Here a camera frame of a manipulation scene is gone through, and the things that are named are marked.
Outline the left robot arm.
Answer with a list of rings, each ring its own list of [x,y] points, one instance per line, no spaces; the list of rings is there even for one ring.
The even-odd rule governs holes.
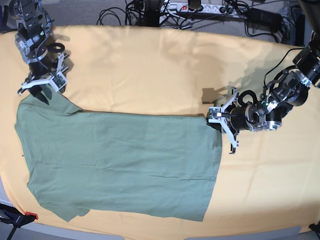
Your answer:
[[[302,105],[310,84],[320,76],[316,59],[315,41],[302,49],[293,65],[285,68],[267,83],[260,96],[251,90],[241,94],[233,91],[231,99],[220,107],[211,107],[208,115],[145,115],[121,112],[87,111],[48,85],[21,104],[18,117],[25,118],[31,128],[43,136],[56,139],[89,140],[97,138],[144,139],[196,139],[220,136],[225,130],[232,137],[239,131],[276,130],[282,119],[294,106]]]

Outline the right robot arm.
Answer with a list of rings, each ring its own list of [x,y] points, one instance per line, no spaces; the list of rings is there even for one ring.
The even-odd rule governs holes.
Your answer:
[[[53,57],[61,54],[64,60],[68,55],[61,43],[47,45],[53,32],[53,20],[42,6],[42,1],[11,0],[8,13],[17,27],[15,44],[31,75],[39,78],[57,75],[59,60]]]

